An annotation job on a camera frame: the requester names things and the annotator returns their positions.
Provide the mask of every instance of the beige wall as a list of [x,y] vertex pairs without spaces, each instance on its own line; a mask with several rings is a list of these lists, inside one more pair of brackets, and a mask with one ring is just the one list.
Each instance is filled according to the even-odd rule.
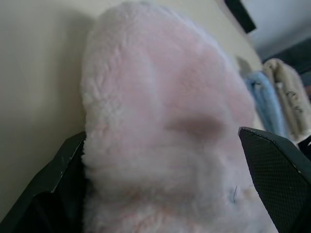
[[[0,1],[0,220],[64,139],[83,130],[79,80],[86,35],[94,18],[119,2]],[[158,2],[215,36],[237,69],[241,61],[260,68],[245,35],[214,0]]]

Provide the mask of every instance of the faux fur fabric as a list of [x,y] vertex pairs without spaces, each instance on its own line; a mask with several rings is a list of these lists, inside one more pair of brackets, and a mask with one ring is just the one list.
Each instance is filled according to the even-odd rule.
[[109,9],[88,38],[82,96],[86,233],[277,232],[238,138],[250,95],[190,20],[150,3]]

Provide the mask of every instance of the white wall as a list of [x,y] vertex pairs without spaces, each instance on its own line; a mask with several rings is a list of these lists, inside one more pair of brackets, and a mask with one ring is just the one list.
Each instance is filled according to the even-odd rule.
[[249,35],[265,59],[311,37],[311,0],[242,0],[257,29]]
[[[0,220],[65,138],[84,128],[80,64],[94,18],[121,0],[0,1]],[[239,68],[255,51],[213,0],[159,0],[211,32]]]

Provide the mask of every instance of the cream plush toy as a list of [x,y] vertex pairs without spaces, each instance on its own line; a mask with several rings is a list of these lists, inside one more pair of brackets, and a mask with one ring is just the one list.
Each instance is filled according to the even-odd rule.
[[238,137],[251,97],[190,20],[151,3],[109,9],[88,38],[82,97],[86,233],[277,233]]

